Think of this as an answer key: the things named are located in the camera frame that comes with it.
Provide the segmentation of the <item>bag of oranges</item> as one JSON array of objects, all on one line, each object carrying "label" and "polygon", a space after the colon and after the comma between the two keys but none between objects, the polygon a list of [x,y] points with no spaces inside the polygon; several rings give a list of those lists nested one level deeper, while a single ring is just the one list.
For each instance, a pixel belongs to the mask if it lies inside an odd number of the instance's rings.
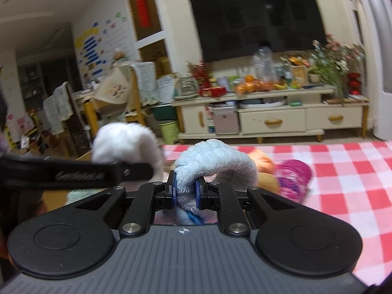
[{"label": "bag of oranges", "polygon": [[275,90],[273,82],[263,81],[254,78],[252,75],[246,75],[240,82],[234,87],[234,92],[238,95],[251,94],[254,92],[267,92]]}]

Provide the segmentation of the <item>pink storage box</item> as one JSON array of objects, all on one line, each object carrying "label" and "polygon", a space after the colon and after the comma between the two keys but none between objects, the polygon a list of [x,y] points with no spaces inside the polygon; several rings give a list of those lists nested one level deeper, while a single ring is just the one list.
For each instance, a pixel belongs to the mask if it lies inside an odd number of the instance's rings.
[{"label": "pink storage box", "polygon": [[236,111],[214,111],[213,121],[216,134],[238,134],[240,131],[239,118]]}]

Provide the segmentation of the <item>red vase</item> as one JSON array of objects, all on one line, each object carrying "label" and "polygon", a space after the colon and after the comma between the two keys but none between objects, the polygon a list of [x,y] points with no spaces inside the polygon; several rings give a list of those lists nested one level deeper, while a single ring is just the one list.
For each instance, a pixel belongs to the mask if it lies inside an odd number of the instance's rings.
[{"label": "red vase", "polygon": [[361,95],[361,82],[359,81],[360,77],[361,74],[357,72],[351,72],[347,75],[350,95]]}]

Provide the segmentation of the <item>white fluffy plush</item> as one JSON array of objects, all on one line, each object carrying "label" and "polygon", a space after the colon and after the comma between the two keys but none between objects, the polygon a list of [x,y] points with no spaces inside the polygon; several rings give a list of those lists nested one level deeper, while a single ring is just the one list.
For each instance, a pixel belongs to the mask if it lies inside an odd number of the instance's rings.
[{"label": "white fluffy plush", "polygon": [[153,169],[151,182],[163,181],[165,159],[153,131],[138,123],[109,123],[101,127],[92,145],[96,163],[147,163]]}]

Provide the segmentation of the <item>cream TV cabinet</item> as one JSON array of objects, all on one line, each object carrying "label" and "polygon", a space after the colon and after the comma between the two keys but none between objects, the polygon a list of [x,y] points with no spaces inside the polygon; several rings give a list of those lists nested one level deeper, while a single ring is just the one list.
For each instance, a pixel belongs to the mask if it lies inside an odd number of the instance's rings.
[{"label": "cream TV cabinet", "polygon": [[[176,100],[181,141],[191,139],[315,137],[321,142],[328,130],[357,129],[360,137],[368,130],[367,98],[335,98],[332,86],[272,90],[218,98],[198,96]],[[216,134],[213,112],[236,111],[238,134]]]}]

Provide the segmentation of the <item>clear plastic bag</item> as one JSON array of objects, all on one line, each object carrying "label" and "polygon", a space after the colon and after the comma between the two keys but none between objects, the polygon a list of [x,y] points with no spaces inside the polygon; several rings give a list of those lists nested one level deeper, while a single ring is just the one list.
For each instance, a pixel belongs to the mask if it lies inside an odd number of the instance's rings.
[{"label": "clear plastic bag", "polygon": [[256,77],[264,82],[275,82],[277,75],[272,58],[272,51],[269,47],[261,47],[252,57]]}]

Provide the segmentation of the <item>black flat television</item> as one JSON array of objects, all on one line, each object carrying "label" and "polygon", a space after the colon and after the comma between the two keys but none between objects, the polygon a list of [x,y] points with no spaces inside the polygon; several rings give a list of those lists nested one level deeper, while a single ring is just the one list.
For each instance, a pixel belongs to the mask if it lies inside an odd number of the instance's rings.
[{"label": "black flat television", "polygon": [[326,42],[316,0],[190,0],[203,59],[309,50]]}]

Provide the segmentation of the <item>red gift box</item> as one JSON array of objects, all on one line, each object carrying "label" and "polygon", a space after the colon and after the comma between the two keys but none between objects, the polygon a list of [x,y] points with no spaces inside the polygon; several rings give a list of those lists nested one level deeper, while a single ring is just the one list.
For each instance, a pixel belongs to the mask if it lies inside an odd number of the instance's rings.
[{"label": "red gift box", "polygon": [[226,88],[222,86],[212,87],[212,88],[203,88],[200,91],[200,95],[202,97],[209,97],[209,98],[218,98],[224,96],[227,93]]}]

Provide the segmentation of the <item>potted flower plant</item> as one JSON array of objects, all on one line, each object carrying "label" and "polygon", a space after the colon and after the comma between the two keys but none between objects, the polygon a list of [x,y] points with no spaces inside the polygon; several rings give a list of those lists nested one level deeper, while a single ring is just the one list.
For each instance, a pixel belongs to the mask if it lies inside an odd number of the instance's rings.
[{"label": "potted flower plant", "polygon": [[312,42],[314,51],[310,69],[320,76],[322,83],[333,86],[337,98],[348,95],[348,75],[357,72],[366,58],[362,44],[340,42],[332,35],[325,36],[325,43]]}]

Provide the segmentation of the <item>glass kettle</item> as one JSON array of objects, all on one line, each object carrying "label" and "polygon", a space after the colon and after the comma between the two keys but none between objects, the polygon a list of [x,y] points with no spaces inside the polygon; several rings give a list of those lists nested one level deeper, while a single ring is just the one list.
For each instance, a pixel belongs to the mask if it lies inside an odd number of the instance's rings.
[{"label": "glass kettle", "polygon": [[191,99],[199,95],[199,84],[191,73],[179,76],[175,81],[173,98],[175,100]]}]

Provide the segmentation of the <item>green waste bin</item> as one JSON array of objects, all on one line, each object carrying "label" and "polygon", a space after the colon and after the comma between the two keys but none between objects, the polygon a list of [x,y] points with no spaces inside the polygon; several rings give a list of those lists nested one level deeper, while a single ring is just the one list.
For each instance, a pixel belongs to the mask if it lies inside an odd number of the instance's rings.
[{"label": "green waste bin", "polygon": [[168,145],[179,143],[179,129],[177,122],[164,121],[159,123],[163,141]]}]

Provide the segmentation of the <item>wooden photo frame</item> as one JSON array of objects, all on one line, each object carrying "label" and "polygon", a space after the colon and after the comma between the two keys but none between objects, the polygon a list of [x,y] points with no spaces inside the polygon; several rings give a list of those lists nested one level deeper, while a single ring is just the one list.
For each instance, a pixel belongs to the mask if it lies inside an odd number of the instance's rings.
[{"label": "wooden photo frame", "polygon": [[308,85],[308,69],[306,66],[291,66],[292,81],[297,85]]}]

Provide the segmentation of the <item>white tower air conditioner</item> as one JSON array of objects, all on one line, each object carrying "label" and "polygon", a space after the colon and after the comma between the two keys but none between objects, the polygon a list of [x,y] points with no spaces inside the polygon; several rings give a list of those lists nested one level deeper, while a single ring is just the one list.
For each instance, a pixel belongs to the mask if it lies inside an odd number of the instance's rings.
[{"label": "white tower air conditioner", "polygon": [[371,126],[376,138],[391,140],[391,0],[359,0],[366,48]]}]

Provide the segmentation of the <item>wooden chair with covers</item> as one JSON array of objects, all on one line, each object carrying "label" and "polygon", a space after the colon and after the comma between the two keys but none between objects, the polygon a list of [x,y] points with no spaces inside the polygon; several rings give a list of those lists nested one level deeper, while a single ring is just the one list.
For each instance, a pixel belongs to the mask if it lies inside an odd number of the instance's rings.
[{"label": "wooden chair with covers", "polygon": [[90,134],[96,137],[100,125],[98,117],[120,118],[127,123],[146,124],[146,109],[137,87],[134,68],[127,62],[113,66],[98,88],[82,99],[82,112],[86,116]]}]

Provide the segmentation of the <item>orange teddy plush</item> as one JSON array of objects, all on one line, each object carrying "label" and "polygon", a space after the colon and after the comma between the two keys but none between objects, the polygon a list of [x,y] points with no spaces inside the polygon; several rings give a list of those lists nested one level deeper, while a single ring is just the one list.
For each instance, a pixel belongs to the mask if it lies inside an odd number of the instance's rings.
[{"label": "orange teddy plush", "polygon": [[254,149],[248,156],[253,160],[258,172],[258,186],[265,190],[280,194],[280,183],[275,176],[275,164],[272,159],[260,149]]}]

